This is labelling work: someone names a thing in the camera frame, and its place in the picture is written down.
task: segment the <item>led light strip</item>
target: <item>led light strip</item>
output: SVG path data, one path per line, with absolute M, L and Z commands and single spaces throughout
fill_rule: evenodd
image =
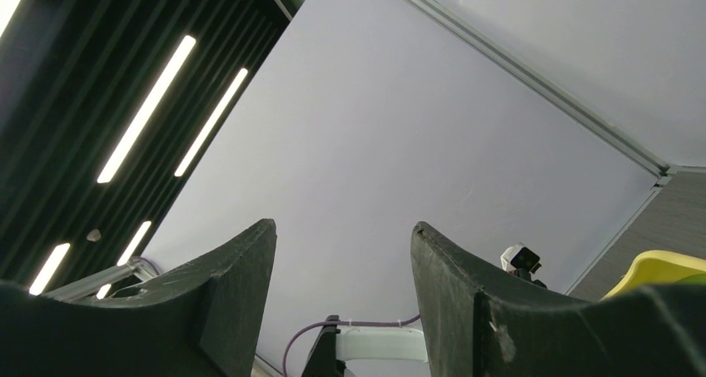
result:
M 101 289 L 98 290 L 98 292 L 96 293 L 96 298 L 98 298 L 99 300 L 102 300 L 103 298 L 105 298 L 106 294 L 110 290 L 110 287 L 111 287 L 110 284 L 106 284 L 103 287 L 101 287 Z
M 127 131 L 125 131 L 122 139 L 120 139 L 120 142 L 117 144 L 115 151 L 103 167 L 103 171 L 101 171 L 100 176 L 98 176 L 98 183 L 108 183 L 115 176 L 117 169 L 120 167 L 122 162 L 125 161 L 127 153 L 140 136 L 142 129 L 152 116 L 155 108 L 157 108 L 157 105 L 164 96 L 164 93 L 167 91 L 167 88 L 170 84 L 172 84 L 174 77 L 177 75 L 177 72 L 179 72 L 179 69 L 181 69 L 181 66 L 184 64 L 186 57 L 188 57 L 189 53 L 194 48 L 194 45 L 196 45 L 196 39 L 194 39 L 194 37 L 185 36 L 183 40 L 181 40 L 181 44 L 179 44 L 179 47 L 174 52 L 172 59 L 169 60 L 169 63 L 164 68 L 164 71 L 162 71 L 162 74 L 157 79 L 157 82 L 150 91 L 149 95 L 147 95 L 147 99 L 145 99 L 142 103 L 140 110 L 137 111 L 135 118 L 132 120 L 130 126 L 127 128 Z
M 140 241 L 142 241 L 142 238 L 150 229 L 151 225 L 151 221 L 145 221 L 140 225 L 140 228 L 137 229 L 137 233 L 135 233 L 135 235 L 132 237 L 132 241 L 130 241 L 130 244 L 127 245 L 125 252 L 122 253 L 122 256 L 120 256 L 120 259 L 117 261 L 118 266 L 122 266 L 127 263 L 127 260 L 130 259 L 132 253 L 135 252 L 135 249 L 140 244 Z
M 0 0 L 0 37 L 5 32 L 5 27 L 10 23 L 19 3 L 20 0 Z
M 191 144 L 191 148 L 189 148 L 189 151 L 186 152 L 184 159 L 181 160 L 179 167 L 174 172 L 174 176 L 181 177 L 186 171 L 186 169 L 188 169 L 189 165 L 191 164 L 191 161 L 194 160 L 194 157 L 198 153 L 198 150 L 201 148 L 204 141 L 206 141 L 206 138 L 208 137 L 209 133 L 211 133 L 211 130 L 213 130 L 213 127 L 216 125 L 216 122 L 218 122 L 218 118 L 221 117 L 223 111 L 226 110 L 228 103 L 231 102 L 233 96 L 236 95 L 238 87 L 240 87 L 243 80 L 245 80 L 245 76 L 247 76 L 247 69 L 242 68 L 236 75 L 236 78 L 233 79 L 233 83 L 231 83 L 231 86 L 228 87 L 226 93 L 223 94 L 223 98 L 221 98 L 221 101 L 218 102 L 218 105 L 216 105 L 216 109 L 213 110 L 213 113 L 208 118 L 208 121 L 206 121 L 206 125 L 204 125 L 204 127 L 201 129 L 201 132 L 196 137 L 196 140 L 194 140 L 193 144 Z
M 54 248 L 54 251 L 52 251 L 52 254 L 49 256 L 49 259 L 47 259 L 47 262 L 44 263 L 44 266 L 42 266 L 42 269 L 39 271 L 37 278 L 34 279 L 34 282 L 29 287 L 30 294 L 39 295 L 44 291 L 47 284 L 52 279 L 54 272 L 57 271 L 57 268 L 61 265 L 62 260 L 64 259 L 64 256 L 68 252 L 70 246 L 71 244 L 66 243 Z

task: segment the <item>black slatted ceiling panel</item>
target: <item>black slatted ceiling panel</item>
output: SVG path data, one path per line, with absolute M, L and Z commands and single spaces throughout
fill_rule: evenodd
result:
M 22 0 L 0 37 L 0 278 L 46 290 L 115 265 L 157 229 L 286 27 L 272 0 Z M 112 181 L 97 177 L 185 35 L 196 39 Z M 241 68 L 249 73 L 183 177 L 191 143 Z M 86 239 L 99 229 L 98 242 Z

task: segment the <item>gray wall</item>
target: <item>gray wall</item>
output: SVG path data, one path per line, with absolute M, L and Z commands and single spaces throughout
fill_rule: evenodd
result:
M 495 264 L 523 241 L 562 291 L 655 180 L 403 0 L 306 0 L 144 255 L 170 269 L 274 218 L 258 352 L 279 365 L 291 336 L 329 314 L 417 313 L 417 221 Z M 315 336 L 294 346 L 295 375 Z
M 706 166 L 706 1 L 437 1 L 668 163 Z
M 603 298 L 635 256 L 649 250 L 706 259 L 706 173 L 677 173 L 571 295 L 585 300 Z

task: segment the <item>white bracket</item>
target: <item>white bracket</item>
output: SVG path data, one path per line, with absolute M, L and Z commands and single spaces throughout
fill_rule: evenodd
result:
M 417 360 L 427 363 L 424 331 L 406 327 L 339 326 L 336 359 Z
M 660 188 L 666 186 L 680 170 L 681 168 L 679 166 L 671 166 L 667 170 L 666 176 L 661 176 L 654 185 Z

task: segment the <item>ceiling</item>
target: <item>ceiling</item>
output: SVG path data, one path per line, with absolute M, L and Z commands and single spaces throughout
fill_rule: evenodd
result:
M 288 21 L 272 0 L 22 0 L 0 37 L 0 278 L 47 290 L 141 253 Z M 196 45 L 107 184 L 98 174 L 185 35 Z M 174 172 L 224 91 L 249 73 L 191 167 Z M 98 229 L 98 242 L 87 234 Z
M 257 351 L 280 367 L 288 340 L 328 315 L 416 314 L 418 221 L 496 265 L 523 242 L 561 292 L 656 180 L 404 0 L 306 0 L 144 253 L 168 270 L 273 218 Z M 315 337 L 292 346 L 292 374 Z
M 436 0 L 673 165 L 706 166 L 704 0 Z

